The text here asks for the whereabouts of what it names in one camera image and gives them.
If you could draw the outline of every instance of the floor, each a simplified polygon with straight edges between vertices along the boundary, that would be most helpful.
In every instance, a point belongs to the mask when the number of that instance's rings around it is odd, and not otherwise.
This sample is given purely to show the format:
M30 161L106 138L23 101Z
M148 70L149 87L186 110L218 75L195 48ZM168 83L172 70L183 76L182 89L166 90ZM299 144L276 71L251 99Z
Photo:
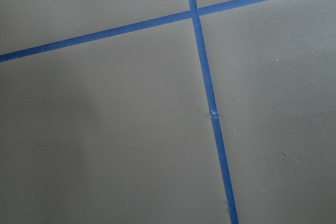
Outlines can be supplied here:
M1 223L336 222L336 0L1 6Z

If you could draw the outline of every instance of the gray floor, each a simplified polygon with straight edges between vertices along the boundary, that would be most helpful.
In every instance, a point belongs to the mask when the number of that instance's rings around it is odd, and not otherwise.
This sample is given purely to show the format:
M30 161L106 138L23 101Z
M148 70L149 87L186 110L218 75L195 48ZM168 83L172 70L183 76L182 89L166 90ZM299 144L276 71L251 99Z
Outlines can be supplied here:
M189 10L0 3L0 54ZM335 16L271 0L201 17L239 223L336 222ZM0 223L229 224L199 62L191 19L1 62Z

